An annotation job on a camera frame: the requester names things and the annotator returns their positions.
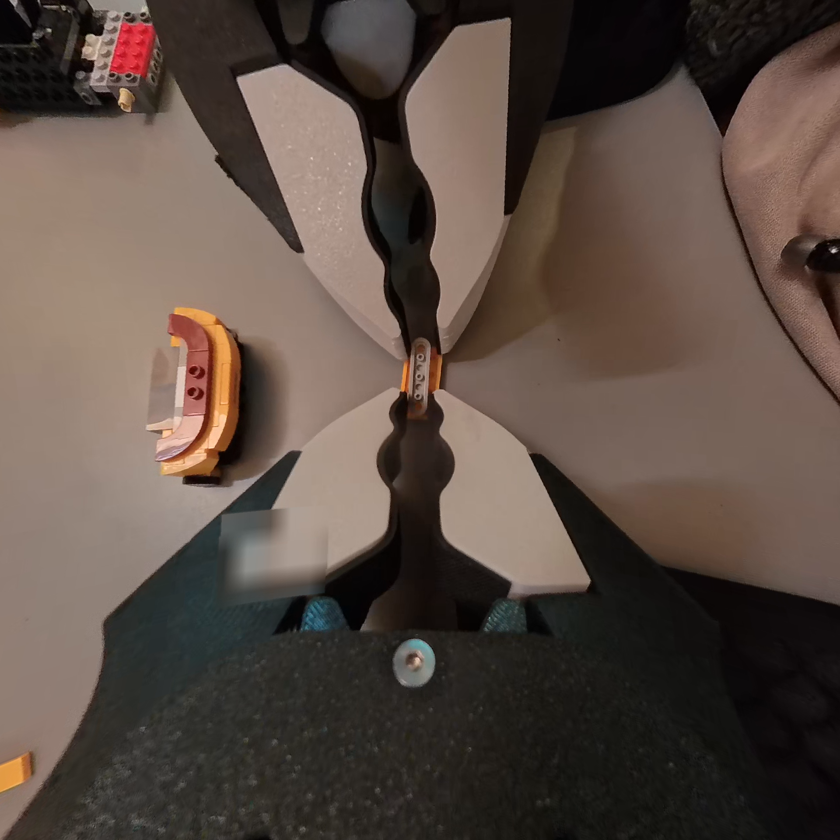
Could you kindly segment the dark round bead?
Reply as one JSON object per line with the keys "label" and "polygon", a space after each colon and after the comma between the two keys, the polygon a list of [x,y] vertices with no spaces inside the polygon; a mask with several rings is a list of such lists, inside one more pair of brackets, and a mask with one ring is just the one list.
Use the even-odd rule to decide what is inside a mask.
{"label": "dark round bead", "polygon": [[794,236],[782,248],[781,259],[787,265],[820,275],[839,274],[839,237],[819,234]]}

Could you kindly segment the orange and brown lego assembly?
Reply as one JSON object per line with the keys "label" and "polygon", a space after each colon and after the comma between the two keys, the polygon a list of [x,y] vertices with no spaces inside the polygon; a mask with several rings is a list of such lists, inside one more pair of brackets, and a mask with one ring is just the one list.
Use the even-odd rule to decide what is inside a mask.
{"label": "orange and brown lego assembly", "polygon": [[242,348],[237,333],[209,311],[175,308],[170,343],[154,354],[145,429],[158,438],[164,477],[216,486],[231,458],[240,404]]}

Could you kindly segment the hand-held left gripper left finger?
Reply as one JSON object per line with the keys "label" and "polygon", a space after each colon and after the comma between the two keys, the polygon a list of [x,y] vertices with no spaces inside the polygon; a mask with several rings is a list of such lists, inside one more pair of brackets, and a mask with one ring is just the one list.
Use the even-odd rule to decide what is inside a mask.
{"label": "hand-held left gripper left finger", "polygon": [[301,451],[275,502],[275,582],[284,594],[324,592],[391,536],[392,494],[379,462],[402,396],[383,391]]}

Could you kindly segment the orange lego piece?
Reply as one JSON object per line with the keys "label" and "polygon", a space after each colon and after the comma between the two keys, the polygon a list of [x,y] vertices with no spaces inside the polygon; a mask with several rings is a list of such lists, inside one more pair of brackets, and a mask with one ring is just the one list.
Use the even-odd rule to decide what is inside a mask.
{"label": "orange lego piece", "polygon": [[[403,373],[402,373],[402,384],[401,384],[401,391],[405,393],[409,393],[412,389],[410,388],[410,379],[411,379],[411,360],[405,360],[403,366]],[[436,352],[432,352],[432,356],[429,362],[429,371],[428,371],[428,392],[434,393],[440,386],[441,374],[443,368],[443,357]]]}

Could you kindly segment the black grey red lego build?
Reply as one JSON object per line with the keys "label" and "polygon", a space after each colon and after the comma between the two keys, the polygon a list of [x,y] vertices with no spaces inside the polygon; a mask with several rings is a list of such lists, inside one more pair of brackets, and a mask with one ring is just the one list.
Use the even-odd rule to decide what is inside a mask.
{"label": "black grey red lego build", "polygon": [[147,4],[1,2],[1,110],[156,113],[165,80]]}

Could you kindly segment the grey cloth garment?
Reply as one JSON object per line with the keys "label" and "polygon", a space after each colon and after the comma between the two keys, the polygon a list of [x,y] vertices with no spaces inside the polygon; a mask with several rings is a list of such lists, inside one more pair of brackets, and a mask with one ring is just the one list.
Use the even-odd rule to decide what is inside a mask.
{"label": "grey cloth garment", "polygon": [[782,256],[839,231],[839,25],[809,35],[752,79],[723,137],[722,172],[752,265],[782,327],[839,395],[838,278]]}

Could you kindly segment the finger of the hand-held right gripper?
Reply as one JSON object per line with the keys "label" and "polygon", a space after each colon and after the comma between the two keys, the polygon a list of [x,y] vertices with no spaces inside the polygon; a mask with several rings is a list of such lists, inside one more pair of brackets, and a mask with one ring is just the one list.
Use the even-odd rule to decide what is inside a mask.
{"label": "finger of the hand-held right gripper", "polygon": [[408,82],[404,127],[434,210],[437,330],[451,351],[483,296],[505,210],[511,20],[454,27]]}
{"label": "finger of the hand-held right gripper", "polygon": [[373,217],[375,150],[358,103],[284,63],[240,76],[238,86],[306,265],[363,331],[405,359],[391,254]]}

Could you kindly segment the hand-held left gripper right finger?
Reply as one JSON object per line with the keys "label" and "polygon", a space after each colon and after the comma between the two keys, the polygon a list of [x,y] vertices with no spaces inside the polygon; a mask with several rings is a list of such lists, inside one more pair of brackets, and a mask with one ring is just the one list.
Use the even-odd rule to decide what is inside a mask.
{"label": "hand-held left gripper right finger", "polygon": [[507,580],[511,596],[585,592],[590,575],[527,448],[446,390],[435,398],[455,462],[440,495],[444,539]]}

